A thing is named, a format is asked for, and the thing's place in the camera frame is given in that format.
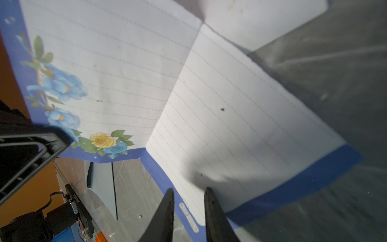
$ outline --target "orange wall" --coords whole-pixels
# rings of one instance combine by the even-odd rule
[[[19,109],[26,117],[29,117],[1,38],[0,41],[0,100],[11,109]],[[20,215],[43,207],[49,202],[50,194],[59,190],[54,163],[51,162],[0,206],[0,228]],[[55,195],[51,205],[43,213],[46,215],[47,212],[62,204],[62,197]]]

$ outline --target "blue border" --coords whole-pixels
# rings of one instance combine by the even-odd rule
[[[21,63],[22,60],[31,62],[32,59],[16,38],[16,35],[23,32],[27,39],[29,39],[19,1],[0,0],[0,17],[0,30],[3,43],[7,50],[11,67],[19,87],[36,85],[38,81],[36,80],[35,70]],[[10,20],[11,17],[13,17],[15,21],[11,21],[10,24],[7,24],[4,19],[7,18]],[[29,96],[26,88],[22,88],[20,91],[23,98]],[[44,110],[40,108],[31,108],[29,106],[32,103],[31,100],[24,99],[24,102],[27,105],[33,123],[49,124],[47,117],[44,114]]]
[[[232,221],[231,226],[236,228],[252,222],[287,203],[318,191],[348,171],[361,158],[362,155],[350,145],[341,146],[284,184],[227,212],[227,217]]]
[[[3,42],[7,53],[9,54],[11,66],[19,87],[35,85],[35,71],[20,63],[20,60],[30,60],[31,57],[16,39],[16,35],[20,32],[24,32],[27,35],[27,29],[25,27],[19,1],[0,0],[0,17],[0,29]],[[7,24],[4,19],[10,17],[13,17],[15,21]],[[23,96],[28,96],[26,89],[21,89],[21,92]],[[30,107],[28,107],[28,110],[33,123],[48,124],[43,110]],[[179,193],[176,192],[171,180],[145,148],[128,150],[127,155],[120,155],[115,159],[86,153],[80,147],[74,150],[68,148],[60,156],[89,160],[97,163],[141,159],[143,166],[153,177],[163,193],[170,187],[175,190],[175,213],[180,218],[191,239],[193,241],[206,240],[205,227],[197,224],[199,233],[193,232],[188,220],[179,207],[179,204],[184,202],[183,199]],[[360,159],[361,155],[358,151],[347,144],[343,145],[284,184],[227,212],[226,215],[229,218],[229,222],[233,229],[236,229],[269,214],[273,210],[287,203],[318,191],[320,188],[333,182],[341,174],[348,171]]]

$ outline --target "floral illustration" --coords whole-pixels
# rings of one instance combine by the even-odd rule
[[[54,54],[45,53],[40,36],[35,37],[33,50],[24,33],[20,33],[16,38],[32,59],[31,62],[24,61],[23,64],[33,68],[36,72],[37,85],[27,86],[29,96],[25,97],[32,101],[30,107],[42,108],[50,125],[60,127],[73,139],[71,144],[73,149],[80,147],[85,152],[98,153],[100,156],[108,154],[111,159],[116,158],[119,154],[128,154],[128,146],[134,143],[129,140],[131,135],[124,134],[125,130],[115,130],[111,134],[96,133],[89,138],[82,137],[82,132],[78,131],[80,125],[78,116],[48,104],[48,100],[62,105],[69,99],[80,100],[87,95],[87,89],[77,76],[50,64]]]

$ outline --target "blue flower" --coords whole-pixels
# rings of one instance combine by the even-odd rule
[[[78,142],[78,137],[71,130],[79,127],[80,120],[78,116],[61,108],[46,111],[45,115],[48,117],[48,121],[52,126],[62,128],[73,140]]]
[[[67,128],[62,128],[62,129],[63,131],[66,132],[66,134],[68,134],[73,139],[73,141],[79,142],[78,136],[76,136],[71,129],[67,129]]]
[[[87,95],[87,90],[82,85],[79,78],[74,75],[69,75],[51,64],[45,63],[44,65],[47,68],[52,69],[53,75],[43,78],[41,80],[41,86],[28,86],[28,91],[49,91],[52,95],[57,96],[58,100],[61,102],[66,102],[70,98],[79,100],[81,97]]]
[[[109,148],[103,148],[103,151],[107,154],[110,154],[109,157],[114,159],[118,156],[118,154],[128,154],[128,146],[124,142],[117,141],[115,146]]]

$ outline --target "blue rose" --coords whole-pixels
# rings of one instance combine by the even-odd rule
[[[128,154],[128,146],[124,142],[117,141],[115,146],[109,148],[103,148],[103,151],[107,154],[110,154],[109,157],[114,159],[118,156],[118,154]]]

